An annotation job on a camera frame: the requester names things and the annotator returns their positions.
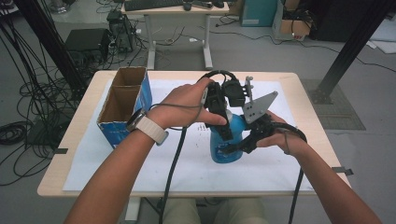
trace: finger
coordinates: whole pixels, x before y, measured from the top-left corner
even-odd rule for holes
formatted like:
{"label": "finger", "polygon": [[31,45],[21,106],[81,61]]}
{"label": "finger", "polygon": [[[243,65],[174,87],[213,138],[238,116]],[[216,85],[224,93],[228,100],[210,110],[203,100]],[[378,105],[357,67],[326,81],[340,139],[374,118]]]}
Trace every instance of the finger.
{"label": "finger", "polygon": [[209,83],[213,82],[214,80],[208,78],[208,77],[203,77],[201,79],[199,79],[199,81],[197,83],[195,83],[195,85],[199,88],[201,88],[202,90],[204,90],[207,85],[209,85]]}
{"label": "finger", "polygon": [[225,125],[225,124],[227,124],[227,120],[223,116],[210,113],[204,109],[201,111],[201,115],[197,121],[211,124],[211,125]]}
{"label": "finger", "polygon": [[278,142],[278,136],[277,134],[263,138],[262,140],[259,140],[256,143],[256,147],[271,147],[271,146],[276,146],[276,143]]}
{"label": "finger", "polygon": [[269,116],[271,116],[271,119],[276,121],[276,122],[283,122],[286,123],[285,120],[283,120],[281,117],[279,117],[278,115],[274,114],[272,111],[267,110],[266,112]]}

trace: blue spray bottle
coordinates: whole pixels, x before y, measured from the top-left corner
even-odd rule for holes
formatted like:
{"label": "blue spray bottle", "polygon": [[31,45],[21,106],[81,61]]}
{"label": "blue spray bottle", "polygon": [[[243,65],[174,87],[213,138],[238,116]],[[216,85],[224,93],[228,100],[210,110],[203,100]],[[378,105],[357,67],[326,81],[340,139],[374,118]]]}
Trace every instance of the blue spray bottle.
{"label": "blue spray bottle", "polygon": [[235,152],[225,154],[221,151],[222,148],[227,147],[230,144],[237,144],[242,141],[242,131],[246,128],[245,121],[230,110],[226,111],[227,119],[230,123],[230,129],[233,134],[233,139],[224,141],[220,134],[216,131],[214,127],[210,127],[210,155],[212,160],[217,163],[229,163],[237,161],[242,157],[243,151],[237,150]]}

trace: watch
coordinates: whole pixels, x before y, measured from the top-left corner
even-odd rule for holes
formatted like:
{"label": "watch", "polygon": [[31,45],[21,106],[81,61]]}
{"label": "watch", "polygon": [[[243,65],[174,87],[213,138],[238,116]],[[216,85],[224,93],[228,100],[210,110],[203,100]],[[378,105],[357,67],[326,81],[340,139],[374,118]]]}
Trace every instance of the watch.
{"label": "watch", "polygon": [[126,129],[129,132],[138,129],[152,138],[157,143],[157,146],[160,146],[168,137],[169,132],[165,131],[160,125],[149,119],[146,115],[147,113],[143,108],[136,110],[126,123]]}

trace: desk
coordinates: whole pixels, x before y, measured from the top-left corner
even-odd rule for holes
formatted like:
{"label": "desk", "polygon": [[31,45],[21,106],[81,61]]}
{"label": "desk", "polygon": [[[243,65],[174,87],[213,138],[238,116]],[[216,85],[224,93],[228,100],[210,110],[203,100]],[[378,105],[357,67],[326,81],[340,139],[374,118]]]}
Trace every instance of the desk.
{"label": "desk", "polygon": [[[203,71],[148,71],[150,79],[191,79],[197,80],[205,72]],[[48,197],[69,197],[78,196],[79,191],[64,191],[64,183],[71,168],[73,158],[78,148],[78,144],[82,139],[87,126],[90,122],[92,113],[96,108],[105,86],[116,74],[116,71],[100,71],[95,74],[90,87],[87,89],[82,99],[76,115],[67,129],[64,139],[59,147],[68,148],[66,154],[55,155],[47,172],[45,173],[39,187],[38,194]],[[261,81],[277,81],[282,86],[283,92],[287,99],[290,112],[294,117],[297,126],[304,131],[309,144],[318,152],[318,154],[331,166],[340,166],[340,163],[332,149],[329,139],[320,125],[318,117],[309,102],[300,79],[293,73],[264,73],[264,72],[235,72],[240,80],[244,80],[246,76],[254,77],[254,80]],[[347,181],[344,174],[340,174],[341,178]],[[292,188],[289,190],[278,191],[255,191],[255,192],[212,192],[212,196],[267,196],[267,195],[291,195]],[[304,191],[301,195],[315,194],[313,190]],[[202,192],[193,192],[189,195],[180,192],[175,195],[171,192],[171,196],[196,196],[201,197]],[[157,197],[162,196],[160,192],[131,193],[132,197]]]}
{"label": "desk", "polygon": [[178,25],[196,25],[205,27],[205,38],[203,40],[205,68],[213,68],[212,57],[209,47],[209,27],[210,16],[224,15],[229,12],[227,3],[224,8],[213,7],[210,10],[193,7],[191,11],[185,11],[183,7],[164,7],[148,10],[125,11],[122,6],[121,12],[126,15],[144,15],[148,35],[148,66],[149,70],[154,69],[156,43],[152,39],[152,25],[158,26],[178,26]]}

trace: silver metal plate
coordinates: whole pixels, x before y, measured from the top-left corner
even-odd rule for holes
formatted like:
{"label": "silver metal plate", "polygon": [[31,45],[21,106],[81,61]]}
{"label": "silver metal plate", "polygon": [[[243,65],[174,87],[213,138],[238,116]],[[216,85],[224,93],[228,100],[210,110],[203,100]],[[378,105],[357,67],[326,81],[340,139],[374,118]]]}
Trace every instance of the silver metal plate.
{"label": "silver metal plate", "polygon": [[265,114],[272,102],[277,97],[277,91],[273,91],[267,95],[264,95],[256,100],[250,101],[244,105],[242,110],[244,111],[246,122],[252,123],[259,117]]}

